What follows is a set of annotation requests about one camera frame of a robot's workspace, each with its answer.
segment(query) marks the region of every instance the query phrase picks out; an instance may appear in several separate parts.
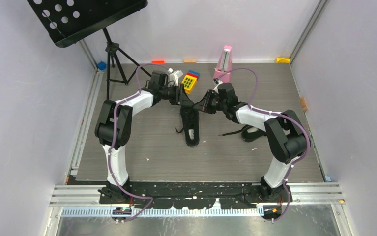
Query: circular hole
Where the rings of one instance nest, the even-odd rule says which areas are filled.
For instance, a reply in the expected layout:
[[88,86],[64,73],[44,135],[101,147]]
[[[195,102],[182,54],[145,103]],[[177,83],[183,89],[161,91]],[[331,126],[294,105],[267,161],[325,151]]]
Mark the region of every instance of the circular hole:
[[61,21],[62,21],[63,23],[67,23],[67,22],[68,22],[68,17],[63,16],[63,17],[61,18]]
[[51,22],[49,24],[49,27],[51,27],[51,29],[55,29],[57,27],[57,24],[55,22]]
[[55,11],[57,11],[57,12],[62,11],[62,6],[59,5],[59,4],[55,5]]
[[80,16],[80,13],[79,13],[78,11],[74,11],[74,12],[72,13],[72,16],[73,16],[74,18],[78,18],[78,17]]
[[42,11],[42,15],[43,15],[44,17],[48,17],[48,16],[49,16],[49,11],[48,11],[48,10],[43,10],[43,11]]

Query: blue block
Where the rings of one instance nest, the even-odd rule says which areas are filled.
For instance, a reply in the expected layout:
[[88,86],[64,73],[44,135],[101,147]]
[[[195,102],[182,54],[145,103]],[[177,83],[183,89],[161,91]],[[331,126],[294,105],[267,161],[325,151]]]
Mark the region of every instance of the blue block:
[[104,70],[104,69],[106,69],[106,67],[107,67],[107,65],[104,62],[102,62],[102,61],[97,64],[97,68],[99,70]]
[[197,75],[198,77],[200,77],[200,73],[197,72],[197,71],[189,70],[188,72],[191,73],[191,74],[195,74],[195,75]]

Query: white wall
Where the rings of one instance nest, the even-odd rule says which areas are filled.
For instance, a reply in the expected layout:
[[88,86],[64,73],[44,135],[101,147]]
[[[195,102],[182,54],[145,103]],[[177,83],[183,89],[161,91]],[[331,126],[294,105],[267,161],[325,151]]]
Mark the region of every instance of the white wall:
[[377,1],[330,1],[292,68],[357,235],[377,235]]
[[[275,60],[290,57],[318,1],[149,0],[108,30],[140,63],[217,61],[225,44],[233,46],[235,61]],[[86,41],[96,60],[106,62],[103,32]]]
[[0,0],[0,236],[38,236],[65,181],[93,69],[57,48],[27,1]]

